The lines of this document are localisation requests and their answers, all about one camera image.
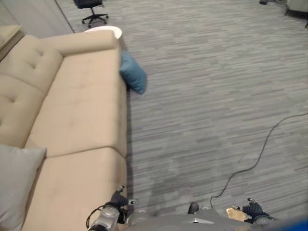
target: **sofa armrest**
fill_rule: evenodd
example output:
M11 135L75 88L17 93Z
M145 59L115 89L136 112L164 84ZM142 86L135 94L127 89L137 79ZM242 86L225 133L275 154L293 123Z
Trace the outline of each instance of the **sofa armrest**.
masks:
M113 50L118 46L113 31L99 30L43 38L63 56L93 51Z

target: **round table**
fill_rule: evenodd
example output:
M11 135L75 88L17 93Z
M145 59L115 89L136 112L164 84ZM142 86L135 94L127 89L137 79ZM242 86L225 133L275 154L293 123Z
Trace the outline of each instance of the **round table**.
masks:
M91 28L89 30L86 30L85 32L91 32L96 30L112 30L115 34L116 39L119 41L120 46L123 50L126 50L126 45L123 39L123 32L119 27L116 26L97 26L94 28Z

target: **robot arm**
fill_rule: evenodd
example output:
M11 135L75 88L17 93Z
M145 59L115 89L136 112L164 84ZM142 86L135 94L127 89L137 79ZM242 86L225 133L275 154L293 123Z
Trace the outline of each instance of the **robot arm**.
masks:
M88 227L88 231L113 231L116 228L116 224L124 224L127 216L127 210L121 207L128 204L135 204L134 200L128 200L122 196L124 186L117 189L111 197L111 201L107 202L101 209L99 217L94 223Z

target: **black cable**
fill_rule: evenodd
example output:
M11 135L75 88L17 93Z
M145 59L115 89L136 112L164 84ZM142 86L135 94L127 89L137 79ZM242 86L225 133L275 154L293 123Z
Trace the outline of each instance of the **black cable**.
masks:
M224 187L223 190L220 192L220 194L218 194L217 196L211 196L210 204L211 204L212 209L214 209L213 204L212 204L212 199L213 199L213 198L218 198L218 197L220 197L220 196L225 192L225 190L227 189L227 186L228 186L230 180L231 180L236 174L239 174L239 173L242 173L242 172L250 171L250 170L252 170L253 168L255 168L255 167L258 165L258 163L259 163L259 161L260 161L260 159L261 159L261 156L262 156L262 154L263 154L263 151L264 151L264 149L265 149L265 146L266 146L266 144L267 144L267 142L268 142L269 136L270 136L270 134L272 133L272 131L274 131L274 129L275 129L279 124L281 124L283 121L285 121L285 120L287 120L287 119L289 119L289 118L298 117L298 116L305 116L305 115L308 115L308 113L304 113L304 114L300 114L300 115L291 115L291 116L288 116L288 117L282 119L281 121L279 121L275 126L273 126L273 128L270 130L268 136L267 136L266 139L265 139L263 148L262 148L262 150L261 150L261 152L260 152L260 154L259 154L259 158L258 158L257 162L256 162L252 167L250 167L250 168L247 168L247 169L243 169L243 170L234 172L234 173L229 177L229 179L228 179L228 181L227 181L225 187Z
M97 207L95 210L93 210L91 213L90 213L90 215L88 216L88 218L87 218L87 220L86 220L86 227L87 227L87 229L90 227L90 218L91 218L91 216L93 215L93 213L95 213L96 211L101 211L101 208L103 208L104 206L103 205L101 205L101 206L99 206L99 207Z

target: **striped carpet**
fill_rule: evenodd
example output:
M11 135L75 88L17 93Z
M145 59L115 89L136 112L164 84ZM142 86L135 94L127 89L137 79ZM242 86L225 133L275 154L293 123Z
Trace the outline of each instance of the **striped carpet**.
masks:
M76 31L90 14L58 0ZM271 127L307 111L305 16L258 0L108 0L108 24L149 76L129 96L128 192L152 215L209 206L229 175L257 160ZM308 116L272 134L259 165L214 199L258 200L273 217L308 214Z

